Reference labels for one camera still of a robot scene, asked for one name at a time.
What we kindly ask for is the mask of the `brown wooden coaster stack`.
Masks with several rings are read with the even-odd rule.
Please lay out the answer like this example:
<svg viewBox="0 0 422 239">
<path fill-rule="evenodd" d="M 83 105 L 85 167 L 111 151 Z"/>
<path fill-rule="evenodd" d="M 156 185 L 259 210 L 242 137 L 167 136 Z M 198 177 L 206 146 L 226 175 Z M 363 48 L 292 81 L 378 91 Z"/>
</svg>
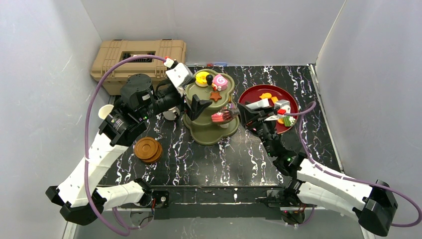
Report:
<svg viewBox="0 0 422 239">
<path fill-rule="evenodd" d="M 156 163 L 162 155 L 162 145 L 151 137 L 138 140 L 134 146 L 134 154 L 144 164 Z"/>
</svg>

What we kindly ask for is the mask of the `green three-tier dessert stand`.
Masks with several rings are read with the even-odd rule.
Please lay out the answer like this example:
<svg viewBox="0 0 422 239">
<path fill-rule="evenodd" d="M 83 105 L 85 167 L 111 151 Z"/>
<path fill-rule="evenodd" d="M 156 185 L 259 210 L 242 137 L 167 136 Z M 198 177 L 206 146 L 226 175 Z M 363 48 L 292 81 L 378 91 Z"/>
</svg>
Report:
<svg viewBox="0 0 422 239">
<path fill-rule="evenodd" d="M 201 71 L 206 71 L 210 73 L 210 75 L 213 77 L 218 74 L 221 74 L 226 77 L 229 81 L 227 89 L 219 92 L 222 96 L 222 99 L 218 102 L 214 102 L 211 100 L 212 104 L 207 107 L 195 121 L 191 121 L 187 115 L 183 116 L 183 123 L 190 130 L 191 136 L 193 137 L 194 141 L 198 144 L 209 146 L 218 143 L 222 138 L 232 136 L 238 130 L 238 117 L 232 119 L 230 122 L 225 124 L 217 124 L 212 122 L 211 120 L 211 116 L 213 114 L 219 112 L 227 104 L 234 103 L 233 92 L 235 88 L 235 81 L 231 76 L 226 73 L 218 73 L 211 69 L 202 69 L 197 72 Z M 210 93 L 214 92 L 214 90 L 212 86 L 209 85 L 207 87 L 199 87 L 195 84 L 194 80 L 193 83 L 185 86 L 185 92 L 187 94 L 187 101 L 190 103 L 194 94 L 197 94 L 201 100 L 209 100 Z"/>
</svg>

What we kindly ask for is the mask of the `dark red round tray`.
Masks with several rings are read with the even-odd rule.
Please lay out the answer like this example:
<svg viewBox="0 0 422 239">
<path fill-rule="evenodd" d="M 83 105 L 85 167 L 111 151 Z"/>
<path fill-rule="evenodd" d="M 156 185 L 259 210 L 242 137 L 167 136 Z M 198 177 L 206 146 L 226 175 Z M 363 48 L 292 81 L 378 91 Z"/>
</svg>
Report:
<svg viewBox="0 0 422 239">
<path fill-rule="evenodd" d="M 251 103 L 255 103 L 259 100 L 262 100 L 260 97 L 263 94 L 269 93 L 271 94 L 271 97 L 268 99 L 269 102 L 269 107 L 266 108 L 259 108 L 259 109 L 255 109 L 255 112 L 259 112 L 259 111 L 265 111 L 266 113 L 273 110 L 274 107 L 274 102 L 272 100 L 273 97 L 276 97 L 278 100 L 286 100 L 289 102 L 290 104 L 290 112 L 291 113 L 298 113 L 299 112 L 299 107 L 298 107 L 298 103 L 294 100 L 293 96 L 291 94 L 289 94 L 286 90 L 277 87 L 277 86 L 273 86 L 273 85 L 256 85 L 253 87 L 250 87 L 248 89 L 246 89 L 239 97 L 238 100 L 238 105 L 239 104 L 243 104 L 243 105 L 247 105 L 247 104 L 251 104 Z M 240 119 L 240 124 L 244 127 L 245 124 L 247 122 L 249 122 L 250 120 L 246 119 L 245 114 L 241 114 L 239 116 Z M 290 126 L 286 126 L 285 124 L 281 124 L 278 123 L 277 120 L 273 121 L 274 122 L 274 130 L 276 132 L 276 134 L 283 134 L 287 131 L 289 131 L 295 124 L 295 122 L 290 125 Z"/>
</svg>

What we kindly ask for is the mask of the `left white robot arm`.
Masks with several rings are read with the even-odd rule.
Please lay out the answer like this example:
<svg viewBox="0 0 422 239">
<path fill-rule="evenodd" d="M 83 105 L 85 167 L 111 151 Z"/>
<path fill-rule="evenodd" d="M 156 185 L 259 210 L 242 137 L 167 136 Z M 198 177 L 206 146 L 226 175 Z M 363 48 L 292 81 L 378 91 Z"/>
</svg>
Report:
<svg viewBox="0 0 422 239">
<path fill-rule="evenodd" d="M 193 81 L 190 73 L 170 71 L 159 83 L 159 90 L 154 90 L 146 74 L 127 79 L 115 103 L 102 107 L 103 122 L 82 160 L 64 182 L 46 190 L 46 196 L 60 206 L 66 221 L 85 226 L 99 219 L 103 211 L 124 204 L 156 205 L 158 194 L 142 179 L 110 187 L 100 187 L 99 182 L 146 130 L 150 117 L 177 108 L 195 120 L 211 105 L 209 100 L 186 95 L 185 86 Z"/>
</svg>

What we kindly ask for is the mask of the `tan plastic toolbox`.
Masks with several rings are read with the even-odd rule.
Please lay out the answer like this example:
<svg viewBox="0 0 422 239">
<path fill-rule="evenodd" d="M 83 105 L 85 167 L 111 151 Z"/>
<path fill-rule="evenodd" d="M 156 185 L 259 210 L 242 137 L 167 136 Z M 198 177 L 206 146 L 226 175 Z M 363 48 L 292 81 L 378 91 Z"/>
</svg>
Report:
<svg viewBox="0 0 422 239">
<path fill-rule="evenodd" d="M 161 39 L 150 41 L 110 40 L 103 41 L 91 68 L 91 76 L 99 81 L 105 72 L 118 62 L 138 55 L 170 57 L 178 62 L 186 62 L 187 44 L 182 40 Z M 155 59 L 137 59 L 114 70 L 104 81 L 104 89 L 117 96 L 127 79 L 135 74 L 146 74 L 152 86 L 165 79 L 167 68 Z"/>
</svg>

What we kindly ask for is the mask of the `yellow frosted donut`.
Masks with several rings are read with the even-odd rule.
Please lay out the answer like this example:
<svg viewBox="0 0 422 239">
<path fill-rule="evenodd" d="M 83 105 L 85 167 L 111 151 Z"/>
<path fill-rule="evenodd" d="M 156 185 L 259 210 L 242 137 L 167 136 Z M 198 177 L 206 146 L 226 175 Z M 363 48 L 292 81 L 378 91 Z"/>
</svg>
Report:
<svg viewBox="0 0 422 239">
<path fill-rule="evenodd" d="M 210 76 L 210 73 L 208 73 L 206 71 L 197 72 L 195 74 L 195 84 L 198 85 L 199 87 L 207 87 L 208 86 L 208 82 L 207 82 L 208 76 Z"/>
</svg>

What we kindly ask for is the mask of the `pink swirl roll cake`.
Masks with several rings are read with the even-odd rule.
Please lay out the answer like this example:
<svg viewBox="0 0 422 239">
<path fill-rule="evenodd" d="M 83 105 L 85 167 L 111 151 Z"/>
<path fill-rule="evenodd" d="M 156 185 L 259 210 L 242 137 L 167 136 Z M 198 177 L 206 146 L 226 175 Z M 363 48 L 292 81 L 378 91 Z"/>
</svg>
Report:
<svg viewBox="0 0 422 239">
<path fill-rule="evenodd" d="M 224 91 L 228 87 L 228 79 L 221 74 L 216 75 L 212 80 L 212 88 L 214 91 Z"/>
</svg>

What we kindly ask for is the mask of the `white handled metal tongs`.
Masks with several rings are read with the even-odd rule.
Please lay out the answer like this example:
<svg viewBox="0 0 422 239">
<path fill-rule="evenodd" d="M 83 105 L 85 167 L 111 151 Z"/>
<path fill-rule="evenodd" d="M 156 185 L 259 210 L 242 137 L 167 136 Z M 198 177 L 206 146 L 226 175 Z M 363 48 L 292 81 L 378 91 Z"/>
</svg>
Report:
<svg viewBox="0 0 422 239">
<path fill-rule="evenodd" d="M 223 120 L 229 121 L 236 118 L 237 116 L 240 115 L 241 110 L 244 110 L 244 109 L 253 111 L 257 109 L 269 108 L 271 105 L 268 99 L 263 99 L 263 100 L 259 100 L 253 103 L 239 104 L 239 106 L 240 108 L 235 103 L 229 103 L 225 107 L 223 107 L 219 111 L 220 115 L 223 117 Z"/>
</svg>

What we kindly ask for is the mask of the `star shaped cookie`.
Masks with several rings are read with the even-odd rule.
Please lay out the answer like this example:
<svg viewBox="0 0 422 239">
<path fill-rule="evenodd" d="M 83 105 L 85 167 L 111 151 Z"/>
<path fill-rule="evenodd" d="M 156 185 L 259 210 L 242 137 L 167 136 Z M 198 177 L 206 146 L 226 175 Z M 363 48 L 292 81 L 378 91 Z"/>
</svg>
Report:
<svg viewBox="0 0 422 239">
<path fill-rule="evenodd" d="M 209 99 L 214 102 L 218 102 L 219 100 L 222 99 L 222 96 L 220 95 L 219 92 L 211 92 Z"/>
</svg>

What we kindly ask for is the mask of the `red layered cake slice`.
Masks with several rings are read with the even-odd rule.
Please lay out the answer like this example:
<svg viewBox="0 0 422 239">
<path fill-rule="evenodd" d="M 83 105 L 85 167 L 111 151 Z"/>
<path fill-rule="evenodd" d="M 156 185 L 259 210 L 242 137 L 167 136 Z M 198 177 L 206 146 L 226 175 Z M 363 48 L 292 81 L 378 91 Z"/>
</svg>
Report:
<svg viewBox="0 0 422 239">
<path fill-rule="evenodd" d="M 217 112 L 211 116 L 211 120 L 217 124 L 225 124 L 231 121 L 229 113 Z"/>
</svg>

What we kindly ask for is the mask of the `blue mug cream interior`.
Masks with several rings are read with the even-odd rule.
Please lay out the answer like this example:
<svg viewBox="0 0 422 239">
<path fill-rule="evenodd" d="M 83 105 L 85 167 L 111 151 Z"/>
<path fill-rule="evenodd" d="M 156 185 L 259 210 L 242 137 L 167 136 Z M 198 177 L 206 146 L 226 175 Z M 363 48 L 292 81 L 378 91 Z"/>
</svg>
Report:
<svg viewBox="0 0 422 239">
<path fill-rule="evenodd" d="M 102 106 L 98 111 L 98 117 L 102 120 L 105 120 L 106 117 L 111 113 L 113 108 L 114 108 L 114 105 L 112 104 L 107 104 L 107 105 Z"/>
</svg>

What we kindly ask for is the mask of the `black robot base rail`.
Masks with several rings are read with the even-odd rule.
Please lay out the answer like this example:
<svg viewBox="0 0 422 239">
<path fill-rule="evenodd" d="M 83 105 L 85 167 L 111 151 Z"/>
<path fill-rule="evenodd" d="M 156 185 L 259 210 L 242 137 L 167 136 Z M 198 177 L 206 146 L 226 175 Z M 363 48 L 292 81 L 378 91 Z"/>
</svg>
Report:
<svg viewBox="0 0 422 239">
<path fill-rule="evenodd" d="M 305 210 L 283 186 L 151 186 L 141 204 L 155 202 L 156 220 L 265 218 L 301 224 Z"/>
</svg>

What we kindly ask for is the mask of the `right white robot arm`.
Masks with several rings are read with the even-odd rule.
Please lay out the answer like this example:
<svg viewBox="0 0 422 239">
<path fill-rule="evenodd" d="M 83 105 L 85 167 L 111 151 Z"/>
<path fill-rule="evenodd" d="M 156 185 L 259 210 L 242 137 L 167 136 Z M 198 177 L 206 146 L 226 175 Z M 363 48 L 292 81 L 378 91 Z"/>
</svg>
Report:
<svg viewBox="0 0 422 239">
<path fill-rule="evenodd" d="M 356 220 L 365 230 L 385 237 L 393 224 L 398 202 L 389 184 L 382 180 L 365 184 L 336 172 L 306 155 L 295 133 L 275 133 L 269 121 L 272 107 L 251 109 L 239 103 L 240 121 L 246 130 L 258 136 L 273 165 L 292 181 L 282 199 L 292 203 L 322 206 Z"/>
</svg>

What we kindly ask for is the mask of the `red blue pen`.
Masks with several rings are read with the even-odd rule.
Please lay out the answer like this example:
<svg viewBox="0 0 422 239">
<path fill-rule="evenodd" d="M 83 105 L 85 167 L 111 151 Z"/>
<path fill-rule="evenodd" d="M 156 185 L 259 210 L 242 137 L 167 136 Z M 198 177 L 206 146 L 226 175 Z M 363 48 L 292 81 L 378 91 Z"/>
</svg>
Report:
<svg viewBox="0 0 422 239">
<path fill-rule="evenodd" d="M 214 62 L 214 63 L 207 63 L 207 67 L 226 67 L 228 64 L 225 62 Z"/>
</svg>

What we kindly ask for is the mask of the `green layered cake slice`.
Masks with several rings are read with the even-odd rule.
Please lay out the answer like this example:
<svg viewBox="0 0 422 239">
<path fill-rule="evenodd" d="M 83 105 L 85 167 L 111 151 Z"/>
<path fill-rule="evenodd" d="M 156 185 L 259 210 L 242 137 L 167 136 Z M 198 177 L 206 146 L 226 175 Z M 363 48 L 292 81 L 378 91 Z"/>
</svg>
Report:
<svg viewBox="0 0 422 239">
<path fill-rule="evenodd" d="M 282 120 L 285 127 L 291 127 L 296 122 L 296 119 L 293 116 L 285 116 Z"/>
</svg>

